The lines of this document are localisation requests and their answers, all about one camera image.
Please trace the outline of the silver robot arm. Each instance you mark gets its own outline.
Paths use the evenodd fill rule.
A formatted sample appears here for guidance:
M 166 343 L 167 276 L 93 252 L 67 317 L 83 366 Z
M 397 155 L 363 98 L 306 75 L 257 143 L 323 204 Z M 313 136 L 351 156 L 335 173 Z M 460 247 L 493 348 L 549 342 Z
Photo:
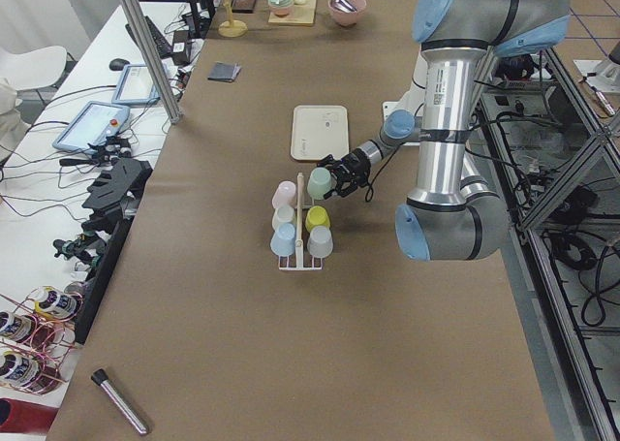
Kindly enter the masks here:
M 417 182 L 395 212 L 401 251 L 419 261 L 495 252 L 509 227 L 506 204 L 466 152 L 476 71 L 487 54 L 514 57 L 557 45 L 569 12 L 570 0 L 418 0 L 412 34 L 427 67 L 423 102 L 400 102 L 375 139 L 340 159 L 325 157 L 330 193 L 344 197 L 367 186 L 374 165 L 418 142 Z

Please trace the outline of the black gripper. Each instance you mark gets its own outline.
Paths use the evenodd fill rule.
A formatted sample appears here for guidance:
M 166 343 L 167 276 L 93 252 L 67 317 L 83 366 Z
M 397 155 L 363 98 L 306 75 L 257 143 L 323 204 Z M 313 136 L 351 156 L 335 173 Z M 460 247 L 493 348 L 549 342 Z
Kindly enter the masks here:
M 323 198 L 331 197 L 347 197 L 355 192 L 358 188 L 354 181 L 357 172 L 371 170 L 371 163 L 368 156 L 360 149 L 355 149 L 342 159 L 335 159 L 332 154 L 328 154 L 317 163 L 318 168 L 325 168 L 333 171 L 336 178 L 334 188 L 324 193 Z

